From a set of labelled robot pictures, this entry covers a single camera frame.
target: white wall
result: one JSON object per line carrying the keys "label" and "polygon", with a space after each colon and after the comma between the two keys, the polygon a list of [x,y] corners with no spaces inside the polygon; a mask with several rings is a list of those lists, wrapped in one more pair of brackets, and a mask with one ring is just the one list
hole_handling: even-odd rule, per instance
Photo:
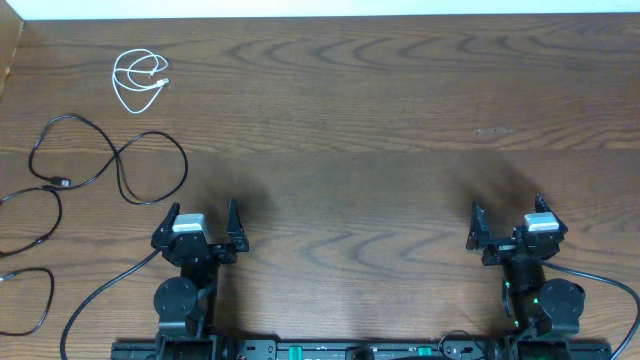
{"label": "white wall", "polygon": [[640,0],[7,0],[25,20],[640,12]]}

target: coiled white cable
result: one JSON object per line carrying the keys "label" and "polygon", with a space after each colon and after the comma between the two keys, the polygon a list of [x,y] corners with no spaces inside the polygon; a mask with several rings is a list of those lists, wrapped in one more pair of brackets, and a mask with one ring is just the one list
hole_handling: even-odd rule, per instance
{"label": "coiled white cable", "polygon": [[[120,62],[120,60],[124,56],[126,56],[128,54],[131,54],[131,53],[135,53],[135,52],[143,52],[143,53],[147,53],[147,55],[145,55],[145,56],[139,58],[138,60],[134,61],[133,63],[131,63],[131,65],[129,65],[128,68],[119,68],[118,67],[118,63]],[[141,61],[144,61],[146,59],[149,59],[149,58],[153,58],[156,61],[156,66],[154,66],[153,69],[151,69],[151,70],[134,70],[133,69],[133,67],[137,63],[139,63]],[[159,60],[162,60],[162,62],[164,62],[164,66],[160,67],[160,61]],[[118,99],[120,100],[122,105],[125,107],[125,109],[127,109],[132,114],[140,114],[141,112],[147,110],[149,108],[149,106],[151,106],[153,101],[156,99],[156,97],[158,97],[158,94],[160,94],[160,91],[162,91],[162,88],[169,83],[169,79],[165,78],[165,79],[161,79],[161,80],[156,81],[152,85],[138,84],[137,82],[133,81],[133,79],[131,78],[131,73],[149,74],[149,77],[152,77],[154,74],[165,70],[167,67],[169,67],[169,62],[167,61],[167,59],[165,59],[164,57],[162,57],[162,56],[160,56],[158,54],[154,54],[153,52],[151,52],[151,51],[149,51],[147,49],[133,49],[133,50],[125,51],[122,54],[120,54],[120,56],[118,56],[118,58],[116,59],[116,62],[113,64],[113,72],[111,73],[111,83],[113,84],[113,90],[116,92],[116,96],[118,97]],[[118,80],[118,76],[117,76],[118,72],[125,72],[127,74],[127,78],[129,79],[131,84],[133,84],[133,87],[129,87],[129,86],[121,83],[120,80]],[[122,96],[120,95],[120,91],[118,89],[118,86],[122,86],[123,88],[125,88],[127,90],[136,91],[136,92],[149,91],[149,90],[153,90],[153,89],[157,89],[157,90],[156,90],[156,93],[153,94],[153,96],[151,97],[151,100],[149,100],[149,102],[147,103],[147,105],[145,107],[143,107],[140,110],[134,111],[134,110],[131,110],[131,108],[129,108],[129,106],[127,106],[127,103],[125,103],[125,101],[122,99]]]}

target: black cable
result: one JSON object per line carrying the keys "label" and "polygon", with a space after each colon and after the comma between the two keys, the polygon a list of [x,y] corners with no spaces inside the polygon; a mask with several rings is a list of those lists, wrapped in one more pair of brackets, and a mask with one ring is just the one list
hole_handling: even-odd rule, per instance
{"label": "black cable", "polygon": [[562,271],[565,272],[567,274],[571,274],[571,275],[576,275],[576,276],[582,276],[584,278],[587,279],[591,279],[591,280],[596,280],[596,281],[600,281],[603,282],[605,284],[609,284],[609,285],[613,285],[616,287],[619,287],[620,289],[628,292],[633,299],[636,301],[636,319],[633,322],[633,325],[631,325],[631,329],[629,330],[629,332],[627,333],[627,336],[625,336],[624,340],[622,340],[622,342],[620,343],[620,346],[618,346],[618,348],[616,349],[616,351],[613,352],[613,354],[611,354],[611,357],[609,358],[609,360],[614,360],[618,357],[618,355],[620,355],[620,353],[625,349],[625,347],[627,347],[627,345],[629,344],[629,342],[631,341],[631,339],[633,338],[633,335],[635,335],[636,331],[638,330],[638,325],[640,325],[640,297],[638,296],[638,294],[633,291],[632,288],[628,287],[627,285],[616,281],[616,280],[612,280],[609,278],[606,278],[604,276],[598,276],[598,275],[593,275],[593,274],[589,274],[586,272],[582,272],[582,271],[578,271],[578,270],[573,270],[564,266],[560,266],[560,265],[555,265],[549,262],[546,262],[544,260],[539,260],[540,264],[550,268],[550,269],[554,269],[554,270],[558,270],[558,271]]}
{"label": "black cable", "polygon": [[73,322],[76,320],[78,315],[80,315],[80,312],[82,312],[82,310],[84,310],[84,308],[87,305],[89,305],[91,300],[93,300],[101,292],[105,291],[106,289],[110,288],[113,284],[126,278],[127,276],[136,272],[141,267],[145,266],[149,261],[151,261],[151,259],[153,259],[156,255],[158,255],[159,252],[160,250],[155,250],[154,252],[151,253],[151,255],[147,256],[144,260],[140,261],[136,266],[123,272],[122,274],[116,276],[115,278],[109,280],[107,283],[97,288],[96,291],[94,291],[91,295],[89,295],[89,297],[85,301],[83,301],[82,304],[80,304],[80,306],[78,306],[76,311],[73,312],[73,315],[71,315],[71,318],[67,322],[67,325],[64,327],[64,330],[62,331],[62,337],[60,338],[60,357],[62,358],[62,360],[68,359],[67,350],[66,350],[67,336],[69,336],[69,331],[71,330],[71,326],[73,325]]}
{"label": "black cable", "polygon": [[479,357],[479,358],[475,358],[475,359],[473,359],[473,360],[482,360],[482,359],[484,359],[484,358],[485,358],[485,356],[486,356],[486,350],[487,350],[487,349],[486,349],[485,347],[483,347],[483,346],[480,346],[480,344],[478,344],[478,342],[473,338],[473,336],[471,336],[468,332],[466,332],[466,331],[464,331],[464,330],[451,330],[451,331],[449,331],[448,333],[444,334],[444,336],[443,336],[443,337],[440,339],[440,341],[438,342],[438,351],[439,351],[440,353],[442,353],[442,356],[444,356],[444,357],[446,357],[446,358],[448,358],[448,359],[453,359],[452,357],[450,357],[449,355],[447,355],[447,354],[444,352],[444,345],[443,345],[443,343],[444,343],[444,339],[446,339],[447,337],[449,337],[449,336],[451,336],[451,335],[453,335],[453,334],[455,334],[455,333],[461,333],[461,334],[465,334],[465,335],[469,336],[469,337],[471,338],[471,341],[473,341],[473,343],[474,343],[474,344],[476,344],[476,346],[478,347],[478,349],[480,349],[480,351],[482,351],[482,356],[481,356],[481,357]]}
{"label": "black cable", "polygon": [[[109,159],[109,161],[107,161],[107,163],[102,167],[102,169],[100,169],[100,171],[98,171],[98,173],[96,175],[94,175],[92,178],[90,178],[89,180],[80,183],[78,185],[71,185],[71,181],[69,179],[63,178],[63,177],[59,177],[59,176],[53,176],[53,177],[47,177],[44,176],[40,173],[38,173],[34,168],[33,168],[33,158],[36,154],[36,151],[38,150],[38,148],[40,147],[40,145],[42,144],[42,141],[44,140],[45,136],[47,135],[47,133],[49,132],[49,129],[58,121],[61,120],[75,120],[75,121],[79,121],[81,123],[84,123],[90,127],[92,127],[93,129],[95,129],[97,132],[100,133],[100,135],[102,135],[102,137],[105,139],[105,141],[107,142],[107,144],[109,145],[109,148],[111,149],[111,151],[113,152],[113,156]],[[123,182],[123,177],[124,177],[124,170],[123,170],[123,174],[121,176],[121,168],[123,168],[122,165],[122,159],[120,158],[120,153],[122,151],[124,151],[124,149],[126,149],[127,147],[129,147],[129,145],[133,144],[134,142],[140,140],[141,138],[147,136],[147,135],[160,135],[163,136],[165,138],[167,138],[169,141],[171,141],[177,148],[178,150],[180,150],[180,154],[182,155],[182,158],[184,159],[184,174],[182,175],[182,179],[180,179],[180,182],[178,183],[178,185],[173,188],[173,190],[169,191],[168,193],[166,193],[165,195],[155,199],[155,200],[150,200],[150,201],[142,201],[142,202],[138,202],[138,201],[133,201],[131,200],[127,195],[125,195],[125,191],[122,187],[122,182]],[[113,143],[111,142],[111,139],[109,139],[109,137],[107,136],[107,134],[105,134],[104,131],[102,131],[102,129],[100,129],[97,125],[95,125],[94,123],[92,123],[91,121],[78,116],[78,115],[61,115],[58,117],[53,118],[52,120],[50,120],[47,125],[45,125],[44,129],[42,130],[42,133],[40,133],[40,136],[38,137],[35,145],[33,146],[33,149],[31,149],[31,153],[29,153],[29,171],[31,171],[31,173],[42,179],[45,181],[48,181],[50,183],[50,185],[43,185],[40,187],[33,187],[33,188],[28,188],[28,189],[24,189],[24,190],[20,190],[20,191],[16,191],[8,196],[6,196],[5,198],[3,198],[2,200],[0,200],[0,205],[23,193],[26,192],[30,192],[30,191],[35,191],[35,190],[42,190],[42,191],[48,191],[50,193],[52,193],[55,198],[56,201],[58,203],[58,219],[56,220],[56,223],[53,225],[53,227],[51,228],[51,230],[38,237],[33,243],[31,243],[30,245],[27,245],[24,248],[15,250],[15,251],[10,251],[10,252],[0,252],[0,259],[1,258],[6,258],[8,256],[12,256],[12,255],[16,255],[19,254],[23,251],[29,250],[32,247],[41,244],[42,242],[44,242],[45,240],[47,240],[51,234],[53,234],[53,232],[56,230],[56,228],[58,227],[58,225],[60,224],[60,220],[62,219],[62,202],[60,201],[60,196],[58,195],[59,191],[66,191],[66,190],[75,190],[75,189],[79,189],[81,187],[84,187],[86,185],[91,184],[92,182],[94,182],[98,177],[100,177],[100,175],[102,175],[104,173],[104,171],[109,167],[109,165],[111,165],[111,163],[115,160],[116,162],[116,177],[118,180],[118,190],[120,191],[120,195],[122,196],[122,198],[127,201],[130,204],[133,205],[151,205],[151,204],[155,204],[159,201],[162,201],[164,199],[166,199],[167,197],[173,195],[176,191],[178,191],[178,189],[180,189],[180,187],[182,187],[182,184],[184,184],[185,180],[187,179],[187,174],[189,172],[189,163],[187,161],[187,154],[184,152],[184,149],[182,148],[182,146],[180,145],[180,143],[178,143],[173,137],[171,137],[169,134],[164,133],[162,131],[147,131],[144,132],[142,134],[139,134],[137,136],[135,136],[133,139],[129,140],[128,143],[126,143],[123,147],[121,147],[120,149],[116,149],[116,147],[113,145]],[[133,198],[137,198],[136,195],[127,187],[127,193],[129,196],[133,197]]]}
{"label": "black cable", "polygon": [[62,220],[62,201],[60,200],[60,195],[58,195],[58,193],[55,190],[53,190],[51,188],[48,188],[47,186],[48,185],[45,185],[45,186],[42,186],[42,187],[27,188],[27,189],[23,189],[23,190],[20,190],[20,191],[16,191],[13,194],[9,194],[9,195],[5,196],[4,198],[2,198],[0,200],[0,206],[1,206],[6,201],[8,201],[8,200],[12,199],[13,197],[18,196],[20,194],[24,194],[24,193],[30,192],[30,191],[41,190],[41,191],[46,191],[46,192],[48,192],[50,194],[53,194],[53,196],[56,198],[56,203],[58,204],[58,218],[56,219],[55,224],[53,224],[53,227],[51,227],[51,229],[47,233],[45,233],[43,235],[40,235],[31,244],[29,244],[29,245],[27,245],[27,246],[25,246],[23,248],[20,248],[18,250],[13,250],[13,251],[9,251],[9,252],[0,251],[0,259],[12,256],[12,255],[19,254],[19,253],[21,253],[23,251],[27,251],[27,250],[31,249],[32,247],[34,247],[36,245],[41,244],[43,241],[47,240],[49,238],[49,236],[51,236],[51,234],[53,234],[53,232],[56,231],[56,229],[58,228],[58,225],[60,225],[60,220]]}
{"label": "black cable", "polygon": [[[53,124],[55,124],[56,122],[58,122],[60,120],[64,120],[64,119],[72,119],[72,120],[80,121],[80,122],[82,122],[84,124],[87,124],[87,125],[91,126],[92,128],[94,128],[97,132],[100,133],[100,135],[102,135],[104,140],[109,145],[109,148],[111,148],[111,151],[113,152],[113,156],[111,157],[111,159],[109,159],[109,161],[107,161],[107,163],[102,167],[102,169],[100,169],[100,171],[98,171],[98,173],[96,175],[94,175],[89,180],[87,180],[87,181],[85,181],[85,182],[83,182],[81,184],[74,185],[74,186],[61,186],[61,184],[59,184],[60,179],[62,179],[62,180],[67,180],[67,179],[60,178],[60,177],[57,177],[57,176],[47,177],[47,176],[39,174],[33,168],[33,157],[35,156],[36,150],[38,150],[38,147],[40,147],[40,144],[42,143],[42,140],[44,140],[45,135],[47,135],[47,132],[49,132],[49,129],[51,128],[51,126],[53,126]],[[129,147],[129,145],[133,144],[134,142],[140,140],[141,138],[143,138],[143,137],[145,137],[147,135],[164,136],[169,141],[171,141],[178,148],[178,150],[180,150],[180,153],[182,154],[182,158],[184,159],[184,174],[182,175],[182,179],[180,180],[178,185],[175,188],[173,188],[173,190],[171,190],[168,193],[166,193],[165,195],[163,195],[163,196],[161,196],[161,197],[159,197],[159,198],[157,198],[155,200],[137,202],[137,201],[133,201],[133,200],[129,199],[124,194],[124,190],[122,189],[122,181],[121,181],[121,176],[120,176],[120,168],[121,168],[120,162],[122,160],[120,159],[120,153],[124,149]],[[104,173],[105,170],[107,170],[107,168],[109,167],[109,165],[111,165],[111,162],[113,160],[116,161],[116,177],[117,177],[117,180],[118,180],[118,190],[120,191],[120,195],[122,196],[122,198],[125,201],[127,201],[128,203],[133,204],[133,205],[151,205],[151,204],[155,204],[155,203],[157,203],[159,201],[162,201],[162,200],[166,199],[167,197],[173,195],[176,191],[178,191],[178,189],[180,189],[182,184],[184,184],[185,180],[187,179],[187,173],[189,172],[189,164],[188,164],[188,161],[187,161],[187,154],[184,152],[184,149],[182,148],[180,143],[178,143],[173,137],[171,137],[171,135],[169,135],[167,133],[164,133],[162,131],[146,131],[146,132],[143,132],[142,134],[139,134],[139,135],[135,136],[133,139],[129,140],[129,142],[126,143],[120,149],[116,149],[116,147],[111,142],[111,139],[109,139],[107,134],[105,134],[105,132],[102,131],[102,129],[100,129],[97,125],[95,125],[91,121],[89,121],[89,120],[87,120],[87,119],[85,119],[85,118],[83,118],[81,116],[78,116],[78,115],[61,115],[61,116],[53,118],[51,121],[49,121],[47,123],[47,125],[45,125],[44,129],[42,130],[42,133],[40,134],[40,137],[36,141],[36,144],[33,146],[33,149],[31,150],[31,153],[29,154],[29,171],[31,171],[31,173],[33,175],[35,175],[36,177],[38,177],[38,178],[40,178],[42,180],[48,181],[51,184],[53,184],[54,186],[52,186],[52,188],[57,190],[57,191],[75,190],[75,189],[79,189],[79,188],[81,188],[83,186],[87,186],[87,185],[91,184],[92,182],[94,182],[98,177],[100,177],[100,175],[102,175],[102,173]],[[133,193],[131,193],[131,191],[129,189],[127,189],[127,191],[129,192],[129,195],[131,195],[132,197],[136,197]]]}
{"label": "black cable", "polygon": [[36,332],[36,330],[38,330],[40,328],[40,326],[42,326],[42,323],[44,323],[44,319],[47,317],[47,314],[49,314],[49,308],[51,307],[51,302],[53,301],[53,291],[55,289],[55,281],[53,279],[53,273],[47,269],[47,268],[40,268],[40,267],[34,267],[34,268],[26,268],[26,269],[20,269],[20,270],[16,270],[13,272],[10,272],[2,277],[0,277],[0,282],[4,282],[4,281],[9,281],[13,278],[15,278],[16,276],[25,273],[25,272],[29,272],[29,271],[42,271],[47,273],[47,275],[49,275],[49,279],[51,280],[51,289],[49,290],[49,300],[47,300],[47,306],[44,308],[44,312],[42,313],[42,317],[40,318],[40,321],[38,321],[38,324],[31,330],[29,331],[25,331],[25,332],[21,332],[21,333],[12,333],[12,332],[5,332],[5,331],[0,331],[0,336],[27,336],[27,335],[31,335],[34,332]]}

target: green connector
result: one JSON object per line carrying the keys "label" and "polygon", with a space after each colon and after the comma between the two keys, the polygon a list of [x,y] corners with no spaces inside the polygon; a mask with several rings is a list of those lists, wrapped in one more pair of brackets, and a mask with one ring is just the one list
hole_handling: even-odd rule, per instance
{"label": "green connector", "polygon": [[302,346],[289,347],[289,360],[302,360]]}
{"label": "green connector", "polygon": [[430,347],[419,347],[418,348],[418,356],[431,356],[431,348]]}

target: wooden table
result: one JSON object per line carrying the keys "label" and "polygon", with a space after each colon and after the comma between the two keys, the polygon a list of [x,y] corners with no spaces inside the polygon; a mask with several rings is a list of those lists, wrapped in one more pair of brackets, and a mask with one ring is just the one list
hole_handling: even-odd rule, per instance
{"label": "wooden table", "polygon": [[[172,201],[205,213],[220,240],[229,199],[240,202],[252,249],[222,270],[217,324],[229,329],[402,339],[511,327],[501,269],[464,248],[471,201],[508,231],[536,192],[570,229],[556,263],[640,289],[638,24],[638,15],[27,23],[0,102],[2,194],[41,184],[28,153],[46,122],[68,112],[116,146],[166,131],[190,169],[176,195],[148,207],[120,198],[113,166],[63,193],[55,235],[0,261],[2,272],[46,266],[57,281],[42,328],[0,339],[0,357],[58,358],[71,313],[151,252]],[[130,115],[110,74],[136,47],[171,61],[171,83]],[[134,107],[148,96],[126,95]],[[110,156],[95,131],[65,123],[35,166],[79,182]],[[142,197],[181,176],[179,154],[158,138],[123,159]],[[53,209],[45,194],[3,205],[3,246],[43,232]],[[153,294],[177,274],[158,257],[96,298],[71,331],[69,356],[105,359],[116,339],[151,339]],[[587,291],[581,336],[617,346],[632,299],[569,279]],[[3,330],[32,324],[45,292],[39,275],[1,284]],[[624,358],[638,356],[636,339]]]}

